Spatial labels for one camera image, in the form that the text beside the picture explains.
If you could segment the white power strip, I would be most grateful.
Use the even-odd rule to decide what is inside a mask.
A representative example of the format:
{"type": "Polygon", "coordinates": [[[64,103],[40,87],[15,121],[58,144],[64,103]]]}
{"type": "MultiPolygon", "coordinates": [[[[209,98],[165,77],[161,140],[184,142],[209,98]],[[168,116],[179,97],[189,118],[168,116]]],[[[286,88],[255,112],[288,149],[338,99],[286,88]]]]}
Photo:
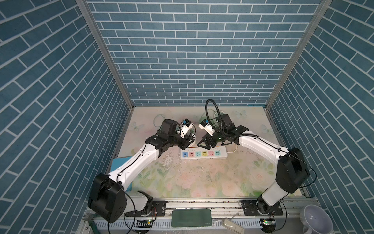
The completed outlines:
{"type": "Polygon", "coordinates": [[[228,157],[225,146],[219,146],[211,149],[201,147],[189,147],[180,150],[181,160],[200,160],[200,159],[225,159],[228,157]]]}

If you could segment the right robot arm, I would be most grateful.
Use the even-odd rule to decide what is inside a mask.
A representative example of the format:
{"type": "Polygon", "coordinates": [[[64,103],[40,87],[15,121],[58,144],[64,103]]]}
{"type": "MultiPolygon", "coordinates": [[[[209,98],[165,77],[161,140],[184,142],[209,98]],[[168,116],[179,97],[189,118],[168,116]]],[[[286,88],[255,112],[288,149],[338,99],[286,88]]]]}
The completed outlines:
{"type": "Polygon", "coordinates": [[[206,131],[197,144],[201,148],[209,150],[216,147],[218,142],[229,141],[257,153],[276,166],[275,181],[257,198],[257,210],[262,215],[273,212],[280,200],[296,192],[309,177],[307,163],[300,149],[280,147],[242,125],[236,127],[227,114],[219,115],[214,120],[204,119],[199,128],[206,131]]]}

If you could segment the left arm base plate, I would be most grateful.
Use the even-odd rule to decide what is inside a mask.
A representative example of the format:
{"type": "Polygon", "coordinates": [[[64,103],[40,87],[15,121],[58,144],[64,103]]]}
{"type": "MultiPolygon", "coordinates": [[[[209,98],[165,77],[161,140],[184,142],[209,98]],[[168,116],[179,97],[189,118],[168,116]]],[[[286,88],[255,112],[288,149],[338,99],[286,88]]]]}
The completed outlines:
{"type": "Polygon", "coordinates": [[[153,201],[152,204],[146,204],[143,210],[137,208],[136,211],[134,211],[132,204],[130,204],[127,206],[127,208],[130,208],[130,210],[126,212],[125,215],[126,217],[164,217],[166,213],[166,204],[167,202],[165,200],[156,200],[153,201]]]}

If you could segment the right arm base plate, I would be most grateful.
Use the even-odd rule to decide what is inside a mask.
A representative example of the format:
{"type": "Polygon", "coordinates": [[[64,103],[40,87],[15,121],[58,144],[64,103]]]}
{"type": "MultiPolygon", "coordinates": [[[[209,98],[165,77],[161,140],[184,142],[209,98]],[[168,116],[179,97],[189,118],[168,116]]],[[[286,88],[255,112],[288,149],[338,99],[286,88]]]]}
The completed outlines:
{"type": "Polygon", "coordinates": [[[262,198],[259,198],[257,200],[242,200],[240,201],[240,205],[243,208],[245,216],[283,216],[282,206],[279,201],[270,206],[262,198]]]}

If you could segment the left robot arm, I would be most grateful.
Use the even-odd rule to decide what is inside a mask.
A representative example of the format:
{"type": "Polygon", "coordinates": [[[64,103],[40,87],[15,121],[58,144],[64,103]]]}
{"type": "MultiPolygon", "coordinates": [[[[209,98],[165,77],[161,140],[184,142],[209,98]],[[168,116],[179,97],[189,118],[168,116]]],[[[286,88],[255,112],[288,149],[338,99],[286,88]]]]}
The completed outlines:
{"type": "Polygon", "coordinates": [[[156,134],[148,137],[145,144],[127,162],[109,174],[98,174],[92,183],[88,207],[109,223],[117,221],[125,212],[127,200],[137,206],[128,195],[127,188],[134,179],[170,147],[185,150],[194,142],[194,124],[185,119],[181,123],[164,119],[156,134]]]}

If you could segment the blue sheet at left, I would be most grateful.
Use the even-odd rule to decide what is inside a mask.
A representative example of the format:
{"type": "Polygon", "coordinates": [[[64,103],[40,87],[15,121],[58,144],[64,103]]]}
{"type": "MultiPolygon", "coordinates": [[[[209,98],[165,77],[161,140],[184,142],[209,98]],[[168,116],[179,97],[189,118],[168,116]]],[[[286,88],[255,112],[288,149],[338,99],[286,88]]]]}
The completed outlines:
{"type": "Polygon", "coordinates": [[[113,159],[109,172],[112,172],[112,171],[116,170],[117,168],[119,168],[120,166],[125,164],[130,158],[131,157],[113,159]]]}

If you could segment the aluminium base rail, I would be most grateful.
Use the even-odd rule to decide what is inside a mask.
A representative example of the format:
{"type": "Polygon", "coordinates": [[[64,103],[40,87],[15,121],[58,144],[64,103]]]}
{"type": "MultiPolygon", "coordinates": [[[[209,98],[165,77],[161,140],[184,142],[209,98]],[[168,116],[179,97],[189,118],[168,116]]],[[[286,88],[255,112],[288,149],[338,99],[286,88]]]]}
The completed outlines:
{"type": "MultiPolygon", "coordinates": [[[[223,227],[223,218],[244,228],[246,234],[261,234],[261,216],[246,216],[239,199],[164,199],[165,206],[161,208],[161,216],[155,219],[150,228],[136,224],[133,234],[230,234],[232,231],[223,227]],[[173,228],[171,226],[172,212],[179,209],[209,209],[211,211],[212,226],[173,228]]],[[[305,197],[285,198],[281,202],[284,214],[275,216],[276,232],[278,234],[301,234],[303,225],[300,221],[300,212],[307,205],[319,206],[317,199],[305,197]]],[[[81,221],[78,234],[126,234],[135,219],[121,217],[116,222],[109,224],[91,209],[87,209],[81,221]]]]}

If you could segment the white bowl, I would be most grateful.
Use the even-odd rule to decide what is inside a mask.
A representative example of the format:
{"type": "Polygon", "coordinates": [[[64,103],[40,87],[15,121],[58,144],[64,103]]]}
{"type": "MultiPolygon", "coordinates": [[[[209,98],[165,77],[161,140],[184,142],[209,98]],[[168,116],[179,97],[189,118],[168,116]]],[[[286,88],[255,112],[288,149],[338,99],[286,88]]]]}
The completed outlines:
{"type": "Polygon", "coordinates": [[[300,211],[304,234],[332,234],[333,223],[330,216],[319,206],[307,205],[300,211]]]}

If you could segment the green box on rail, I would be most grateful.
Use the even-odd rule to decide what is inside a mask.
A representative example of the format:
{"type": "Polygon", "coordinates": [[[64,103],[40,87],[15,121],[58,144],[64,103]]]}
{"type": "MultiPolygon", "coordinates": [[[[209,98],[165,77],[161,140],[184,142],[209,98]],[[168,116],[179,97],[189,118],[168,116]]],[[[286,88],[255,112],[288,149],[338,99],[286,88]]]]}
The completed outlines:
{"type": "Polygon", "coordinates": [[[171,226],[173,228],[210,227],[212,216],[210,209],[178,209],[172,212],[171,226]]]}

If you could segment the white small device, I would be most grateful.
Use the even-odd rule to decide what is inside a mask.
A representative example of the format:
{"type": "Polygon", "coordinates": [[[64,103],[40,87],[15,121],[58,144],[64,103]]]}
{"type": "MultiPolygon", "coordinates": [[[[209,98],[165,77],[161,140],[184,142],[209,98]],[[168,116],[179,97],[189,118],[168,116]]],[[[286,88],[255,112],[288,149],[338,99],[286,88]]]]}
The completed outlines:
{"type": "Polygon", "coordinates": [[[235,224],[234,222],[232,222],[231,220],[229,220],[227,218],[222,219],[221,223],[222,223],[223,227],[225,227],[226,229],[228,229],[228,230],[230,230],[230,231],[232,231],[236,234],[244,234],[244,228],[235,224]]]}

